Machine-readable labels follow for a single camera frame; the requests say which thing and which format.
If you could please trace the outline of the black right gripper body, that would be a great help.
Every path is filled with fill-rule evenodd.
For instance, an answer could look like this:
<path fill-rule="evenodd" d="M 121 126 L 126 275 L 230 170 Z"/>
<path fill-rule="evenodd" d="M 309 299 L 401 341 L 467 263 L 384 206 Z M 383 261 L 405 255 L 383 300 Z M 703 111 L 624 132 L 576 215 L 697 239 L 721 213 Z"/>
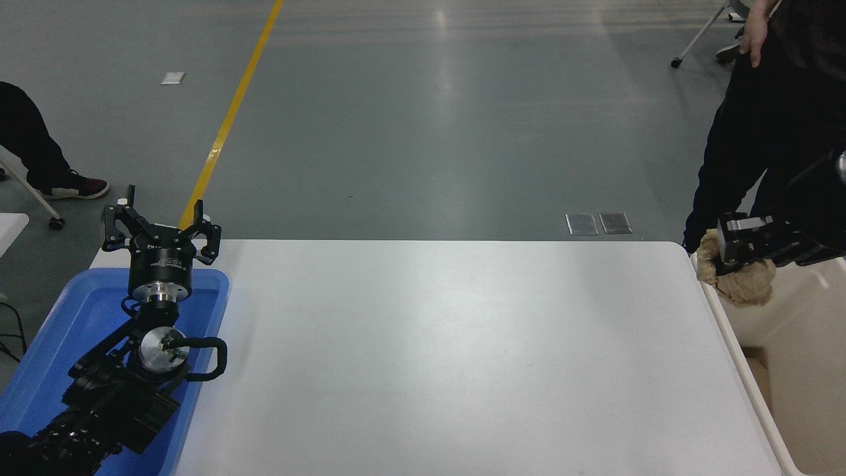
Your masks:
<path fill-rule="evenodd" d="M 767 233 L 767 259 L 776 267 L 794 263 L 806 267 L 830 261 L 845 254 L 843 227 L 801 229 L 779 223 Z"/>

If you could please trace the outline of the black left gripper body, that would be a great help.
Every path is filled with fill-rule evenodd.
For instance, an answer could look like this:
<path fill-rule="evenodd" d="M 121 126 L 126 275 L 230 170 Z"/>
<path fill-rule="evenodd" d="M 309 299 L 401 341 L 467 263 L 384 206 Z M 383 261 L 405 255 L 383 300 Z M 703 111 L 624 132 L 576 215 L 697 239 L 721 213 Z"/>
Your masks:
<path fill-rule="evenodd" d="M 155 228 L 152 236 L 159 238 L 157 243 L 145 233 L 130 239 L 130 295 L 151 295 L 156 283 L 165 283 L 177 295 L 192 293 L 196 247 L 189 241 L 175 243 L 179 233 L 177 228 Z"/>

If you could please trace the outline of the standing person's hand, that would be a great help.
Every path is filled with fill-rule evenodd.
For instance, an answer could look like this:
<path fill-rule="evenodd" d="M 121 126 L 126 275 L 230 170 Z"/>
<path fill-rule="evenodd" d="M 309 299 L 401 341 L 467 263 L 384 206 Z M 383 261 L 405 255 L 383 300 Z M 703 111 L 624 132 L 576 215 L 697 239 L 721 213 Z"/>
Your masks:
<path fill-rule="evenodd" d="M 750 7 L 738 53 L 747 56 L 752 67 L 759 67 L 761 63 L 761 51 L 767 39 L 770 15 L 778 2 L 760 0 L 753 2 Z"/>

